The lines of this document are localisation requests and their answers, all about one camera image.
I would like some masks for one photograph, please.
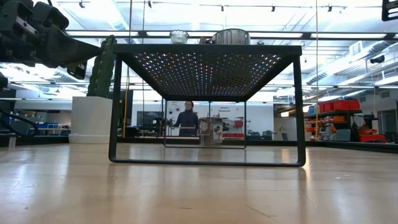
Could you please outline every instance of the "red bin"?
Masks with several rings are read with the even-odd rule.
[[[360,110],[361,105],[358,100],[337,100],[333,102],[335,110]]]
[[[325,103],[323,105],[324,112],[334,111],[333,102]]]

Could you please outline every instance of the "white pedestal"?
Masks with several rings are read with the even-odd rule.
[[[97,96],[74,96],[69,143],[108,144],[112,100]]]

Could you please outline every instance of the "ventilation duct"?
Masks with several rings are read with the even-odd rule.
[[[350,56],[349,54],[342,55],[340,58],[334,60],[329,63],[325,69],[322,69],[319,75],[317,76],[317,71],[312,72],[309,75],[309,78],[305,81],[308,85],[312,85],[316,81],[322,80],[330,75],[336,74],[340,71],[346,70],[352,66],[353,62],[356,62],[361,59],[369,59],[375,57],[377,54],[381,53],[386,48],[396,44],[396,41],[380,41],[376,44],[372,44],[369,47],[365,48],[361,53],[356,54],[355,56]]]

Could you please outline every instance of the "metal bucket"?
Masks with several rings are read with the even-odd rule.
[[[217,32],[212,38],[214,44],[250,45],[250,35],[242,29],[226,29]]]

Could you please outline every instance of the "track light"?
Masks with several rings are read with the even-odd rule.
[[[84,9],[84,8],[85,8],[85,5],[83,4],[83,0],[80,0],[80,2],[79,2],[79,6],[80,6],[82,9]]]

